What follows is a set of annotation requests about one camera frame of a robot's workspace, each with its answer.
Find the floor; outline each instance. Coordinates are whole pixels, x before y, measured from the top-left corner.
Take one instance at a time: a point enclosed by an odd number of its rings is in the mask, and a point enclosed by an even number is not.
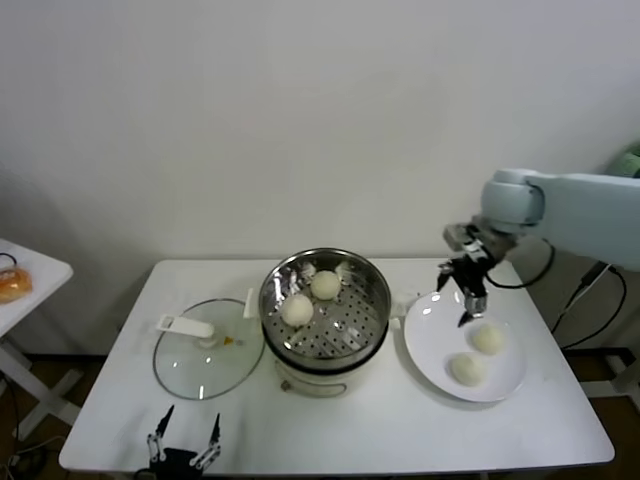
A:
[[[576,376],[583,381],[607,380],[612,377],[611,372],[604,362],[593,357],[579,357],[569,359]],[[85,372],[84,377],[67,395],[67,398],[77,405],[82,405],[91,390],[102,362],[67,362],[67,361],[36,361],[32,371],[46,384],[54,385],[70,368],[78,368]],[[18,414],[24,417],[33,408],[35,401],[20,387],[14,385],[18,403]],[[640,471],[640,414],[634,406],[624,398],[595,399],[592,405],[604,424],[611,440],[616,448],[616,458],[607,465],[567,468],[555,473],[538,472],[537,478],[547,480],[613,480],[635,478]],[[8,457],[14,451],[14,439],[11,435],[15,427],[15,414],[9,392],[0,397],[0,464],[6,463]],[[38,429],[30,436],[27,442],[18,446],[18,449],[37,445],[53,436],[66,436],[69,427],[56,418],[48,417]],[[46,461],[42,470],[35,476],[14,475],[15,480],[109,480],[106,475],[83,474],[67,472],[58,465],[58,453],[62,448],[62,440],[56,440],[47,449]],[[0,470],[0,480],[4,480],[5,472]],[[492,480],[514,479],[520,475],[512,475],[507,472],[490,475]],[[447,475],[447,480],[477,479],[478,476]],[[531,478],[531,474],[522,474],[522,478]]]

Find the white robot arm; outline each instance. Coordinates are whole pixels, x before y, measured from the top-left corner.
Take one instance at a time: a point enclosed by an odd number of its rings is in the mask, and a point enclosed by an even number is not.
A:
[[[468,314],[461,324],[484,312],[484,277],[523,235],[640,270],[640,179],[498,170],[483,189],[481,205],[481,215],[444,232],[458,255],[441,266],[438,289],[449,277],[462,289]]]

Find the small white table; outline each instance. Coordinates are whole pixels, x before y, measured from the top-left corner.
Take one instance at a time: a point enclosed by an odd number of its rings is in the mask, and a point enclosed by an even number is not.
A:
[[[432,290],[437,259],[373,260],[392,293]],[[424,380],[392,328],[366,379],[344,396],[285,393],[268,350],[239,387],[209,401],[172,397],[156,382],[155,324],[214,297],[245,298],[274,260],[163,261],[154,268],[60,455],[70,470],[133,472],[169,406],[164,444],[200,451],[221,414],[217,475],[364,475],[513,470],[607,462],[614,450],[526,291],[490,291],[528,360],[525,384],[493,405],[454,399]],[[504,264],[504,283],[520,280]]]
[[[0,252],[13,255],[18,260],[18,265],[29,272],[33,282],[33,291],[30,294],[6,305],[0,305],[0,338],[2,338],[69,280],[73,270],[64,262],[3,239],[0,239]],[[5,260],[6,257],[0,257],[3,264]],[[0,370],[40,402],[20,422],[20,440],[27,438],[48,414],[55,415],[65,423],[73,425],[80,412],[79,407],[61,397],[82,377],[82,372],[68,371],[55,387],[49,389],[29,371],[29,366],[29,360],[11,344],[0,341]]]

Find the white plate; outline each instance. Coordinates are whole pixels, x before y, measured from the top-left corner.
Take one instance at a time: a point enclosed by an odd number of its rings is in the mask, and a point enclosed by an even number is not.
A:
[[[455,288],[430,293],[413,304],[405,318],[404,338],[413,362],[422,374],[445,392],[472,402],[503,400],[522,385],[526,370],[524,351],[509,323],[490,314],[458,328],[464,312],[462,294]],[[505,335],[505,348],[484,355],[470,342],[478,327],[496,325]],[[458,353],[473,353],[487,366],[487,378],[477,387],[458,383],[449,373],[449,360]]]

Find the steamed bun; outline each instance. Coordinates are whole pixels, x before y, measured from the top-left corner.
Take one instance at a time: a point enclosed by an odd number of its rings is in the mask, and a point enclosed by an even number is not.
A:
[[[471,343],[486,355],[496,355],[504,350],[504,333],[495,325],[482,325],[471,335]]]
[[[467,387],[477,387],[487,378],[487,368],[477,355],[460,353],[449,362],[455,380]]]
[[[334,272],[323,270],[313,276],[311,293],[319,300],[333,300],[340,293],[340,277]]]
[[[313,317],[313,304],[305,295],[288,296],[282,303],[282,320],[291,327],[302,327]]]

